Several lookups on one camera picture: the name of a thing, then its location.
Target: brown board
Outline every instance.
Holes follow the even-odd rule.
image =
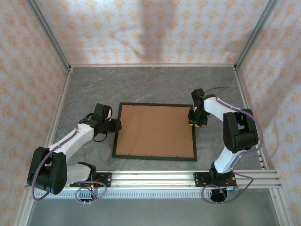
[[[120,103],[113,158],[196,161],[192,105]]]

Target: robotic arm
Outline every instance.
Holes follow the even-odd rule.
[[[58,194],[65,185],[82,180],[95,180],[95,166],[85,162],[67,166],[67,161],[81,146],[92,140],[97,134],[107,135],[121,129],[120,120],[111,119],[111,114],[111,107],[97,104],[94,112],[80,120],[76,128],[66,137],[48,148],[38,147],[32,157],[27,184],[32,185],[38,166],[51,151],[53,153],[39,171],[35,187]]]
[[[208,184],[223,186],[225,180],[232,181],[234,177],[231,165],[236,157],[258,143],[255,122],[249,116],[222,105],[225,102],[215,95],[205,95],[202,89],[195,89],[191,95],[194,110],[190,110],[188,115],[190,125],[196,127],[207,125],[209,114],[213,114],[223,122],[225,147],[219,158],[212,163],[210,176],[201,178]],[[243,109],[243,111],[253,114],[250,109]]]

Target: black frame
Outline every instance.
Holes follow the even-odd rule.
[[[153,103],[129,103],[129,102],[121,102],[119,104],[119,111],[118,111],[118,119],[121,118],[121,111],[123,105],[139,105],[139,106],[162,106],[162,107],[190,107],[193,109],[193,105],[181,105],[181,104],[153,104]],[[142,159],[142,160],[166,160],[166,161],[197,161],[197,144],[196,144],[196,133],[195,133],[195,126],[191,127],[192,129],[192,142],[193,142],[193,157],[192,158],[185,158],[185,157],[156,157],[156,156],[138,156],[138,155],[119,155],[116,154],[117,148],[117,140],[118,140],[118,132],[115,133],[114,138],[114,145],[113,145],[113,153],[112,158],[120,158],[120,159]]]

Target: patterned wallpaper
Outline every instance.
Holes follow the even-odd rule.
[[[280,1],[239,71],[264,128],[296,225],[301,225],[301,4]]]
[[[66,71],[24,0],[0,4],[0,225],[13,224]]]
[[[268,0],[37,0],[71,64],[234,64]]]

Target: wall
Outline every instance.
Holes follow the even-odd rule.
[[[37,0],[71,64],[234,64],[268,0]]]
[[[0,4],[0,225],[13,224],[66,71],[24,0]]]
[[[269,166],[301,223],[301,5],[280,1],[239,71],[264,129]]]

